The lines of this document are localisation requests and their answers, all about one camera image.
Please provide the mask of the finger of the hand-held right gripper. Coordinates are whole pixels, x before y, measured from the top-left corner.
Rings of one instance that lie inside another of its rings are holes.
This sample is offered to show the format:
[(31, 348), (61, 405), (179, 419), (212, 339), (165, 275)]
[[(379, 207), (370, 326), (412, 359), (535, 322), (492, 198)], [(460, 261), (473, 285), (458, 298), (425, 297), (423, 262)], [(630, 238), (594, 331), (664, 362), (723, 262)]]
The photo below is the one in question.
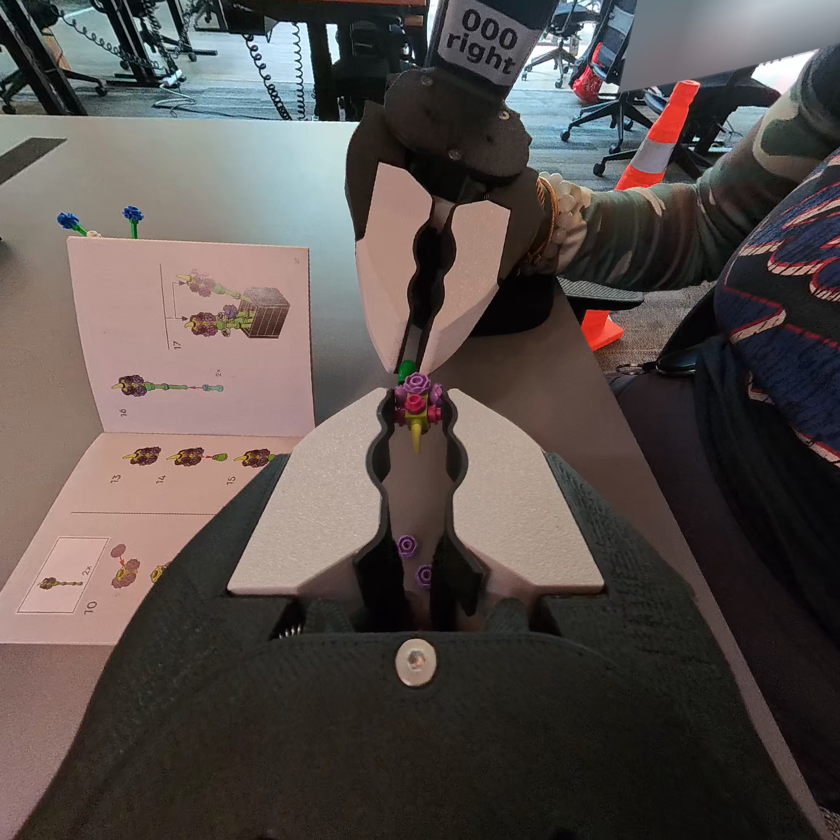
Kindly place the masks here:
[(434, 199), (412, 174), (377, 165), (364, 236), (355, 246), (364, 320), (383, 368), (395, 373), (404, 351), (411, 308), (408, 288), (417, 274), (415, 243)]
[(496, 295), (509, 217), (489, 200), (456, 205), (450, 214), (445, 244), (453, 255), (432, 285), (420, 372), (432, 374), (459, 349)]

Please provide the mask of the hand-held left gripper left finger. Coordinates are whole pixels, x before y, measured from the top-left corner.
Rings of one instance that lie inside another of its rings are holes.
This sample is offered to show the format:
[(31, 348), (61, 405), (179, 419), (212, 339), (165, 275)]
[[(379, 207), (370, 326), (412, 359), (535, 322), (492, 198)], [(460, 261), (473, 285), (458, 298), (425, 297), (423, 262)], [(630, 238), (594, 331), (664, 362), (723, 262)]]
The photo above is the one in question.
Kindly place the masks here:
[(371, 391), (292, 450), (228, 582), (232, 595), (364, 604), (398, 617), (398, 554), (383, 480), (393, 391)]

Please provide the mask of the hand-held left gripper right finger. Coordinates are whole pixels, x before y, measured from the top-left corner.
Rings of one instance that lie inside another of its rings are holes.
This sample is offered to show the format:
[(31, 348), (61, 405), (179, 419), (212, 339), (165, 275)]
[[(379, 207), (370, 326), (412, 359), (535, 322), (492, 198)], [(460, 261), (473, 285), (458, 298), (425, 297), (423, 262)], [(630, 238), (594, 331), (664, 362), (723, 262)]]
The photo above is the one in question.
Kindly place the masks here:
[(605, 581), (550, 465), (518, 425), (463, 391), (444, 397), (453, 487), (434, 553), (434, 617), (514, 599), (597, 595)]

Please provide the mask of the white instruction booklet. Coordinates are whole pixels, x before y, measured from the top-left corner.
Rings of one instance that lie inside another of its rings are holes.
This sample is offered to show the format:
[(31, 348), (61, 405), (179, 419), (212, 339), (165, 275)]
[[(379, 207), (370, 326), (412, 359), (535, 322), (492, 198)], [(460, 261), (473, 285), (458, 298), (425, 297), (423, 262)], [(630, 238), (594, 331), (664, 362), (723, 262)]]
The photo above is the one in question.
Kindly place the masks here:
[(314, 428), (308, 248), (67, 250), (102, 433), (2, 589), (2, 644), (115, 645), (186, 543)]

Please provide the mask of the person's right forearm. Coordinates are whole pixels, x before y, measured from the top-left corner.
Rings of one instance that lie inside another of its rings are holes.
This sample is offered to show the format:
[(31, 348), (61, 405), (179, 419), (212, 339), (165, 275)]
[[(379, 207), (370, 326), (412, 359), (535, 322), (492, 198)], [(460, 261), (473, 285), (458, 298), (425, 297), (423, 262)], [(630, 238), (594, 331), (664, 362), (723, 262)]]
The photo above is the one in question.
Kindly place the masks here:
[(718, 278), (741, 243), (838, 152), (839, 46), (819, 49), (791, 88), (692, 183), (592, 192), (544, 270), (627, 291)]

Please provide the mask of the grey desk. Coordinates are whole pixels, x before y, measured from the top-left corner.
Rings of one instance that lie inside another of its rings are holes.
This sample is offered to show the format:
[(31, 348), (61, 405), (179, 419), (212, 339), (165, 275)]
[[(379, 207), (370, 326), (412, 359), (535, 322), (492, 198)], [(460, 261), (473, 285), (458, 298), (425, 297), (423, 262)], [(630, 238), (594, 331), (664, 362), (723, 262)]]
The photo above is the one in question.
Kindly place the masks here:
[[(67, 212), (94, 238), (309, 249), (316, 427), (395, 382), (372, 344), (346, 122), (2, 118), (2, 575), (102, 431)], [(232, 595), (286, 465), (174, 557), (113, 646), (2, 644), (2, 838), (812, 838), (814, 802), (570, 304), (432, 375), (518, 425), (605, 587), (434, 617), (445, 431), (383, 480), (398, 617)], [(415, 581), (433, 565), (429, 591)]]

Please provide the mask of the black mesh cushion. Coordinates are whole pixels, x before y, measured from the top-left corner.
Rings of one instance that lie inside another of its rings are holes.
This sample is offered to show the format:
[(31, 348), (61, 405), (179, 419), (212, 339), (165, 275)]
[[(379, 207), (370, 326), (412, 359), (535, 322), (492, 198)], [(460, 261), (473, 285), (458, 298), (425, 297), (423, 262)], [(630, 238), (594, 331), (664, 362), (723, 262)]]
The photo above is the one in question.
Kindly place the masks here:
[(469, 337), (493, 337), (537, 328), (549, 317), (559, 288), (559, 280), (553, 274), (511, 274), (501, 282)]

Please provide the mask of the wooden table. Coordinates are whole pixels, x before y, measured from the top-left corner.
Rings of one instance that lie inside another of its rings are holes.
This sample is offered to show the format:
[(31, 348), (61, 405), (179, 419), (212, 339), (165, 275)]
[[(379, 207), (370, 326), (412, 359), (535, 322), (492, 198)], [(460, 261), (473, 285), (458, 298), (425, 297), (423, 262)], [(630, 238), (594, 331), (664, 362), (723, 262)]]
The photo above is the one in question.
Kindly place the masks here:
[(383, 103), (399, 73), (422, 67), (429, 2), (225, 1), (227, 31), (268, 36), (280, 23), (305, 25), (319, 121), (360, 119), (366, 101)]
[(207, 2), (2, 2), (2, 113), (91, 116), (119, 97), (159, 99), (199, 58)]

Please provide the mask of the black office chair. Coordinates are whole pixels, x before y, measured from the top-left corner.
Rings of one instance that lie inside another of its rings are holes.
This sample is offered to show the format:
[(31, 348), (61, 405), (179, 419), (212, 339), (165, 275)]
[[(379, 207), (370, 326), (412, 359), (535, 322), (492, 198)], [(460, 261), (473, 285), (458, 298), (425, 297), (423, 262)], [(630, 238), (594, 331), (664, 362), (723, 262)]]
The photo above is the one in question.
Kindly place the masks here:
[(611, 120), (616, 144), (593, 167), (602, 176), (606, 165), (629, 161), (624, 135), (634, 124), (653, 139), (653, 121), (637, 102), (663, 117), (673, 104), (685, 114), (672, 141), (670, 162), (697, 176), (710, 166), (720, 131), (730, 115), (744, 107), (767, 108), (780, 96), (756, 81), (759, 65), (777, 60), (762, 56), (765, 24), (787, 24), (792, 13), (786, 2), (604, 2), (587, 68), (619, 92), (596, 98), (582, 108), (560, 138), (599, 119)]

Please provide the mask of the orange traffic cone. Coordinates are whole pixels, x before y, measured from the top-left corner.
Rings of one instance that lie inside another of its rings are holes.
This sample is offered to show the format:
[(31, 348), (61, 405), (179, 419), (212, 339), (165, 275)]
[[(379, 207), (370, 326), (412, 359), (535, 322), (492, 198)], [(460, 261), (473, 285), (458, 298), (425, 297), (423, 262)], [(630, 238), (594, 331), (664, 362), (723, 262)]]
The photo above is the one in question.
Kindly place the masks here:
[[(665, 109), (648, 130), (616, 186), (617, 191), (650, 187), (663, 181), (670, 158), (684, 129), (690, 105), (700, 83), (681, 80), (675, 84)], [(582, 332), (593, 351), (619, 340), (624, 330), (615, 324), (608, 310), (588, 309), (582, 320)]]

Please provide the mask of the person's dark clothing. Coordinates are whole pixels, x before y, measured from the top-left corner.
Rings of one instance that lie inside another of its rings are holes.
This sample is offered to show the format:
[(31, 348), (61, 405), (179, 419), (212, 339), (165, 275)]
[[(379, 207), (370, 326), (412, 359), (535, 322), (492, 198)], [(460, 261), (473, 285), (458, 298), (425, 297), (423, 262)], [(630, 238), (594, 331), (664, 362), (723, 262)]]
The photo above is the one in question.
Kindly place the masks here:
[(626, 413), (818, 804), (838, 812), (838, 149), (736, 248), (696, 371)]

